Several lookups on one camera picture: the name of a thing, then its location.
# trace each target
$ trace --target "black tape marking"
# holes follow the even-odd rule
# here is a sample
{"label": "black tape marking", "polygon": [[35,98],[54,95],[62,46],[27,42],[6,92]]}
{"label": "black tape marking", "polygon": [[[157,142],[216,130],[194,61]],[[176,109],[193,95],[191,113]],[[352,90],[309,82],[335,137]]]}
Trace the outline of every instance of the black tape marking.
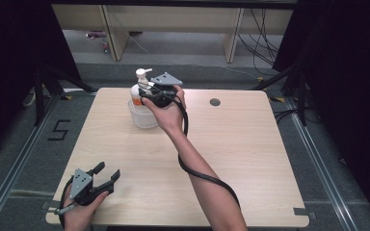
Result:
{"label": "black tape marking", "polygon": [[66,136],[68,130],[57,129],[61,122],[71,122],[71,120],[70,119],[59,119],[56,122],[56,126],[53,128],[52,132],[61,132],[61,133],[63,133],[63,135],[62,135],[61,138],[49,138],[49,139],[47,139],[48,141],[63,141],[65,139],[65,136]]}
{"label": "black tape marking", "polygon": [[293,208],[293,210],[294,210],[294,215],[296,215],[296,216],[308,216],[307,209],[304,209],[304,208]]}

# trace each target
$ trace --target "wooden table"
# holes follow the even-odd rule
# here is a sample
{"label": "wooden table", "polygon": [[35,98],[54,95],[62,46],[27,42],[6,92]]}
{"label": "wooden table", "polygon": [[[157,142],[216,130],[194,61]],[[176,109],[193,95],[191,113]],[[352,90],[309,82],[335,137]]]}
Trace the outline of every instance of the wooden table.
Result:
{"label": "wooden table", "polygon": [[[221,179],[236,191],[248,226],[305,227],[304,208],[267,96],[262,91],[185,90],[188,137]],[[212,106],[217,98],[220,106]],[[54,200],[74,170],[104,161],[94,185],[119,168],[115,193],[93,224],[209,226],[177,152],[159,128],[136,127],[129,89],[98,91]],[[49,223],[58,217],[47,214]]]}

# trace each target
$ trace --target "hand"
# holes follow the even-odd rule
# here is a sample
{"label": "hand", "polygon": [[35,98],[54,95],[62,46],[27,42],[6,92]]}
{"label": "hand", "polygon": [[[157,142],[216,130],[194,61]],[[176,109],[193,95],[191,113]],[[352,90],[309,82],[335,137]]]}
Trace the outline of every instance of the hand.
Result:
{"label": "hand", "polygon": [[[176,90],[175,100],[181,102],[183,107],[185,106],[185,92],[180,86],[173,86]],[[152,101],[147,98],[142,98],[143,103],[154,113],[155,118],[157,119],[158,125],[162,130],[164,130],[168,135],[171,135],[175,132],[182,132],[182,113],[179,110],[178,106],[175,103],[171,103],[165,108],[158,108]]]}
{"label": "hand", "polygon": [[[70,195],[71,185],[68,186],[65,194],[64,207],[71,204],[73,201],[68,197]],[[81,206],[76,204],[72,210],[67,211],[65,216],[65,230],[84,231],[86,230],[93,220],[93,215],[97,207],[107,197],[108,192],[100,194],[90,205]]]}

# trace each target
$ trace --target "forearm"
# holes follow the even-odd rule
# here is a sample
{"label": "forearm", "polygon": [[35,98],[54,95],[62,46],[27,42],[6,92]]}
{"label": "forearm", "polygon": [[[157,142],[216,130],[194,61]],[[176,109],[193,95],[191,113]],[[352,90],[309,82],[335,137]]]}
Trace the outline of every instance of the forearm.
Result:
{"label": "forearm", "polygon": [[[179,131],[168,133],[183,163],[200,173],[218,178],[215,171]],[[214,230],[247,230],[239,206],[222,186],[190,175],[200,206]]]}

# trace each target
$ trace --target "cabinet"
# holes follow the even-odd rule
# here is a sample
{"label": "cabinet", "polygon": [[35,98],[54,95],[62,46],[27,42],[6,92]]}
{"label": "cabinet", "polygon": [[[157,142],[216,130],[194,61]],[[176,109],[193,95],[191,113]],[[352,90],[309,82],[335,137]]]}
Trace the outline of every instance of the cabinet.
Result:
{"label": "cabinet", "polygon": [[[121,59],[128,32],[221,34],[225,61],[232,63],[238,34],[259,34],[261,10],[241,8],[52,5],[64,30],[105,31],[115,61]],[[266,10],[268,35],[284,35],[292,11]]]}

